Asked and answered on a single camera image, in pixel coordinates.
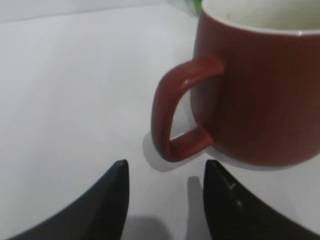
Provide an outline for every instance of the mug handle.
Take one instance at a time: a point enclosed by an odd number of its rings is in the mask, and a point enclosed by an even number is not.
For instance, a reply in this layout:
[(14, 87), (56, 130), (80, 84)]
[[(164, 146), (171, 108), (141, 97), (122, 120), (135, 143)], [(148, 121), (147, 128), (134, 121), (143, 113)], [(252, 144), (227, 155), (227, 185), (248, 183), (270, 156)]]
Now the mug handle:
[(224, 64), (215, 56), (197, 57), (169, 71), (155, 92), (151, 134), (155, 148), (167, 161), (182, 161), (214, 144), (201, 126), (170, 140), (174, 114), (182, 96), (192, 87), (224, 73)]

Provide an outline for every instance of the green object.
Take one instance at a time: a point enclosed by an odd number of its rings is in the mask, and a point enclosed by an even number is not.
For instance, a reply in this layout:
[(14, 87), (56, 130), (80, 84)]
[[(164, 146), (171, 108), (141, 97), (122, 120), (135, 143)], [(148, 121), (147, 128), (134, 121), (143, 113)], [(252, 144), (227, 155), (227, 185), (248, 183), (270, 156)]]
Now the green object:
[(200, 12), (201, 12), (201, 2), (202, 0), (193, 0), (193, 3), (194, 3), (194, 8), (195, 8), (195, 11), (196, 13), (199, 15)]

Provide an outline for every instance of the ceramic mug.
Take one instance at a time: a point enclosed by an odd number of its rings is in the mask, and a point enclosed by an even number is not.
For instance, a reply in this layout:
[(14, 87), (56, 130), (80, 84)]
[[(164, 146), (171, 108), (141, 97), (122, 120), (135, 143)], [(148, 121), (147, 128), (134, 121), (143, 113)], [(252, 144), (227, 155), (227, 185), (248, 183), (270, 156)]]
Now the ceramic mug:
[[(195, 129), (170, 139), (190, 90)], [(238, 160), (292, 165), (320, 152), (320, 1), (204, 0), (193, 60), (160, 81), (151, 134), (172, 162), (214, 146)]]

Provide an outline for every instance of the black curved object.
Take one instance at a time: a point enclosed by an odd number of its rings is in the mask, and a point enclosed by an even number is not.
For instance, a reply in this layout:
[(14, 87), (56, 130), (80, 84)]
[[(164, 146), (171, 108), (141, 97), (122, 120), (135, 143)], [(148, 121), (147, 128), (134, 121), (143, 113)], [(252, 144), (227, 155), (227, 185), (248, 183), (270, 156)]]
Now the black curved object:
[(203, 201), (213, 240), (320, 240), (254, 196), (216, 160), (206, 162)]
[(129, 166), (112, 167), (80, 198), (10, 240), (119, 240), (129, 205)]

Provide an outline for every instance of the black object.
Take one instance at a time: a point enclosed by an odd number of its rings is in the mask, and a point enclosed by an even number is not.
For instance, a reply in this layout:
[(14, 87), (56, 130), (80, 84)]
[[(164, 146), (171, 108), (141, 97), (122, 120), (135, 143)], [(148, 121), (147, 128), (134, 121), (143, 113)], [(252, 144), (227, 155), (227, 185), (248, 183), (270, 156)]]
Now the black object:
[(79, 199), (10, 240), (119, 240), (129, 205), (129, 166), (120, 160)]
[(203, 201), (213, 240), (320, 240), (254, 196), (216, 160), (206, 162)]

